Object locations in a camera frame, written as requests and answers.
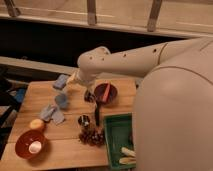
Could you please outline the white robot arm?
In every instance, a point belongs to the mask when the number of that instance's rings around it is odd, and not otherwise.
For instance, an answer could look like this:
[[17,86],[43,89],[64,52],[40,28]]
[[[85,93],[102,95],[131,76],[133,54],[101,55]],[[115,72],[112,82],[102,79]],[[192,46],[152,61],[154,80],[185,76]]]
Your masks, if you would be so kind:
[[81,54],[70,83],[101,73],[142,79],[134,99],[135,171],[213,171],[213,38]]

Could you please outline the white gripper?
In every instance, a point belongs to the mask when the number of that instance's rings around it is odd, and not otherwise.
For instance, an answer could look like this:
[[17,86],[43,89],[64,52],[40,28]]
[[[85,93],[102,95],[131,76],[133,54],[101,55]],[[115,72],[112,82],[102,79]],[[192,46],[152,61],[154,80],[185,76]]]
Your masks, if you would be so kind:
[[77,83],[91,91],[96,77],[96,74],[86,73],[81,69],[78,69],[67,79],[66,88],[68,88],[72,83]]

